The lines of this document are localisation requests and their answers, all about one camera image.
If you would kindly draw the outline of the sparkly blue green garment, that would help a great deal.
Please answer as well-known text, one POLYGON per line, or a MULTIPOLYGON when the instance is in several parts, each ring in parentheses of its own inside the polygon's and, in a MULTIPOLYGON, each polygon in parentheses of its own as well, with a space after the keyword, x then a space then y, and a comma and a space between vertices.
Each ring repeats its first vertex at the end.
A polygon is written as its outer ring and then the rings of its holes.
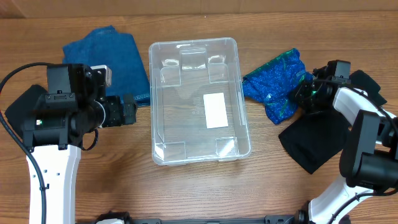
POLYGON ((289 119, 298 105, 289 99, 302 82, 313 80, 297 49, 286 51, 243 77, 244 96, 262 103, 274 123, 289 119))

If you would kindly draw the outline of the black cloth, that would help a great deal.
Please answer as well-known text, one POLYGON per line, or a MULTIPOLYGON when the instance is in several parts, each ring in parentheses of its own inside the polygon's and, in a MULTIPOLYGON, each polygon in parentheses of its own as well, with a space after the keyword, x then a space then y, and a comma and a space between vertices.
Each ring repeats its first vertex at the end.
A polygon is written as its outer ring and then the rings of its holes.
POLYGON ((353 85, 359 86, 365 90, 368 97, 373 100, 376 106, 382 106, 387 103, 387 100, 380 94, 380 85, 364 71, 357 70, 353 72, 349 76, 349 79, 353 85))
POLYGON ((47 93, 47 90, 40 85, 32 85, 18 97, 6 110, 7 121, 14 132, 22 138, 22 124, 26 116, 34 109, 39 97, 47 93))
POLYGON ((305 114, 279 134, 288 155, 309 174, 340 152, 351 124, 335 110, 305 114))

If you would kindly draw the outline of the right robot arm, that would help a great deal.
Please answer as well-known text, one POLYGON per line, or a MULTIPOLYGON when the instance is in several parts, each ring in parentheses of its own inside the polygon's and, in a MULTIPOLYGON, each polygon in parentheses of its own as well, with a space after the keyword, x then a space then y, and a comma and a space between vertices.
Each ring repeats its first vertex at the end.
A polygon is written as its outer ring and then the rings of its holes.
POLYGON ((340 175, 292 223, 349 223, 349 212, 367 198, 397 193, 397 116, 383 108, 377 82, 350 68, 350 62, 329 61, 290 94, 306 112, 334 109, 351 125, 340 175))

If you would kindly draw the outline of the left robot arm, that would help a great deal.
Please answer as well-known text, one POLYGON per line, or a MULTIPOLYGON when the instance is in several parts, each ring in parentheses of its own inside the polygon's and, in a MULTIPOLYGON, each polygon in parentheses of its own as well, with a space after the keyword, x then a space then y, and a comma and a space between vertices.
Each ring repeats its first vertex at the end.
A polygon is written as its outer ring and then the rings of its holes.
POLYGON ((111 77, 105 65, 47 67, 48 91, 22 123, 22 142, 30 152, 30 223, 74 223, 83 136, 136 122, 131 94, 106 96, 111 77))

